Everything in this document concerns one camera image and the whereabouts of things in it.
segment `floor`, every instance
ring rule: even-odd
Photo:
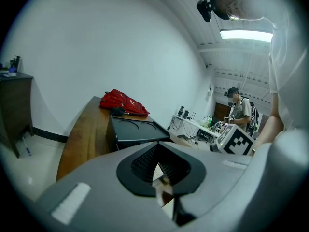
[[[19,158],[2,143],[0,143],[0,158],[14,188],[36,201],[56,182],[58,165],[65,144],[37,135],[31,137],[29,133],[25,135],[25,140],[31,156],[24,143],[18,141],[16,147],[20,153]]]

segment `person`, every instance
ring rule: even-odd
[[[270,43],[269,85],[273,94],[270,117],[253,149],[271,143],[285,130],[308,128],[308,19],[295,0],[210,0],[223,20],[268,20],[273,26]]]
[[[247,124],[251,121],[251,105],[248,99],[242,99],[238,88],[232,87],[227,90],[226,96],[229,102],[234,104],[234,109],[231,115],[234,120],[230,124],[237,124],[240,128],[246,131]]]

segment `ceiling light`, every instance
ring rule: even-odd
[[[220,34],[222,39],[250,39],[270,42],[272,38],[272,33],[243,29],[220,30]]]

